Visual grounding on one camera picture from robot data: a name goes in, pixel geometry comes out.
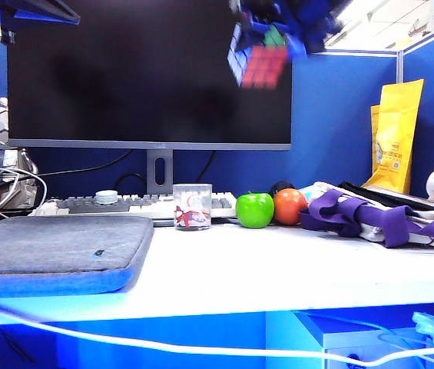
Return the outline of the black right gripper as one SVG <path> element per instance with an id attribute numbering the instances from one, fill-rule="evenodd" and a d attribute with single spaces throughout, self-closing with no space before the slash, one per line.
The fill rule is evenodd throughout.
<path id="1" fill-rule="evenodd" d="M 231 49 L 263 46 L 266 33 L 275 28 L 291 58 L 323 52 L 326 37 L 342 31 L 341 11 L 341 1 L 236 1 Z"/>

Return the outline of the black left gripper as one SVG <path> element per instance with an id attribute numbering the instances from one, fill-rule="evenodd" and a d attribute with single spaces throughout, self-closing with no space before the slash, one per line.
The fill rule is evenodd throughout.
<path id="1" fill-rule="evenodd" d="M 36 22 L 77 25 L 80 20 L 63 1 L 0 1 L 1 42 L 15 42 L 19 31 Z"/>

